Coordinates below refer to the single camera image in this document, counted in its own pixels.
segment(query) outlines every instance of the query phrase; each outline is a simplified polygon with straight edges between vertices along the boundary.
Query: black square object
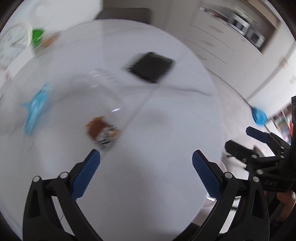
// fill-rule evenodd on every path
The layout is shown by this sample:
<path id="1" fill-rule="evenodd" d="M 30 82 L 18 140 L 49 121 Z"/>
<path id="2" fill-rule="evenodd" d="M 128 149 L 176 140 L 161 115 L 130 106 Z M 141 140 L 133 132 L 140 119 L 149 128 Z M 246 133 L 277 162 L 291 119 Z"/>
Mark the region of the black square object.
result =
<path id="1" fill-rule="evenodd" d="M 157 83 L 175 61 L 154 52 L 148 52 L 138 59 L 129 71 L 150 83 Z"/>

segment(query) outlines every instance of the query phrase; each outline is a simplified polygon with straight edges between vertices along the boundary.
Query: white cabinet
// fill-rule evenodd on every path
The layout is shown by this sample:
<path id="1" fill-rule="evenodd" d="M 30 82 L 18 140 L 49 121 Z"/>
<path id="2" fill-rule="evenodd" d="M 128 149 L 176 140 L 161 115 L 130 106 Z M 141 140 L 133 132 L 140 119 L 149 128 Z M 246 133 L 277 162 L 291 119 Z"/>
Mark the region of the white cabinet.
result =
<path id="1" fill-rule="evenodd" d="M 250 88 L 245 76 L 262 54 L 227 23 L 196 10 L 185 43 L 207 69 L 239 93 Z"/>
<path id="2" fill-rule="evenodd" d="M 223 21 L 199 10 L 193 16 L 192 25 L 219 39 L 234 51 L 239 49 L 240 34 Z"/>
<path id="3" fill-rule="evenodd" d="M 235 53 L 233 49 L 219 39 L 192 25 L 186 40 L 210 52 L 226 64 L 231 62 Z"/>
<path id="4" fill-rule="evenodd" d="M 215 74 L 221 75 L 224 69 L 227 67 L 227 64 L 225 64 L 223 61 L 218 59 L 210 52 L 199 47 L 198 45 L 189 41 L 185 41 L 185 44 L 195 53 L 195 55 L 201 60 L 203 65 Z"/>

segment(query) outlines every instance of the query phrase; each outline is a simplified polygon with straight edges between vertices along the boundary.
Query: shelf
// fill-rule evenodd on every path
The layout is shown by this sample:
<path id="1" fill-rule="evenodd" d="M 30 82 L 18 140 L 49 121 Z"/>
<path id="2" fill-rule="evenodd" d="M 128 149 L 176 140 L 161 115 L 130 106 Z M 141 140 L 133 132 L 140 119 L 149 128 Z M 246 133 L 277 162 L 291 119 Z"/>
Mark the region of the shelf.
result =
<path id="1" fill-rule="evenodd" d="M 261 16 L 267 23 L 275 28 L 278 28 L 281 21 L 272 12 L 272 10 L 261 0 L 240 0 L 245 5 L 250 7 L 254 12 Z"/>

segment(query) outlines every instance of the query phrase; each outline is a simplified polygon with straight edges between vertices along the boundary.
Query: white wall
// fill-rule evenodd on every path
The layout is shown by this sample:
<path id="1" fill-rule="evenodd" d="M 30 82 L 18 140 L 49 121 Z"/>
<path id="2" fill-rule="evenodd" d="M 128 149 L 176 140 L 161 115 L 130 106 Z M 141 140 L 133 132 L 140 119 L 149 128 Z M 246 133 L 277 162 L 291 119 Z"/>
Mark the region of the white wall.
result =
<path id="1" fill-rule="evenodd" d="M 173 0 L 165 31 L 184 41 L 190 26 L 190 20 L 195 8 L 202 0 Z"/>
<path id="2" fill-rule="evenodd" d="M 295 40 L 289 28 L 282 22 L 273 38 L 269 41 L 262 58 L 254 63 L 253 67 L 250 69 L 250 73 L 243 79 L 243 81 L 247 82 L 249 85 L 249 88 L 246 88 L 244 92 L 241 93 L 247 101 L 253 97 L 253 93 L 256 92 L 261 85 L 266 85 L 266 80 L 271 73 L 278 68 L 294 43 Z"/>
<path id="3" fill-rule="evenodd" d="M 286 106 L 291 97 L 296 95 L 296 44 L 292 48 L 292 55 L 287 60 L 286 68 L 271 79 L 265 87 L 249 100 L 252 106 L 265 111 L 268 116 L 277 113 Z"/>

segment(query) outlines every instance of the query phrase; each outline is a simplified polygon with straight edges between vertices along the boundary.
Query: white round table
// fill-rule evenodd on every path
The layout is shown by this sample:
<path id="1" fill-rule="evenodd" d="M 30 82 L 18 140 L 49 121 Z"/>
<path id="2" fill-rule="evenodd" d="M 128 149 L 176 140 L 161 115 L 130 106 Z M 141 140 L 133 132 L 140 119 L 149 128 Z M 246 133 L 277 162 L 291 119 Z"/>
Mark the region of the white round table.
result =
<path id="1" fill-rule="evenodd" d="M 207 193 L 192 166 L 193 152 L 200 149 L 217 161 L 222 151 L 218 98 L 206 69 L 171 35 L 127 20 L 78 25 L 47 51 L 49 80 L 63 81 L 99 67 L 116 77 L 120 84 L 114 91 L 125 103 L 117 124 L 122 134 L 77 200 L 84 215 L 105 241 L 173 240 L 195 218 Z M 139 53 L 149 51 L 176 61 L 159 84 L 126 70 Z M 38 58 L 31 59 L 12 81 L 25 83 L 39 66 Z M 84 135 L 85 126 L 78 128 Z M 70 171 L 96 148 L 86 134 L 86 139 L 79 135 L 67 128 L 44 128 L 21 156 L 21 146 L 8 151 L 13 137 L 0 135 L 0 210 L 20 237 L 32 178 Z"/>

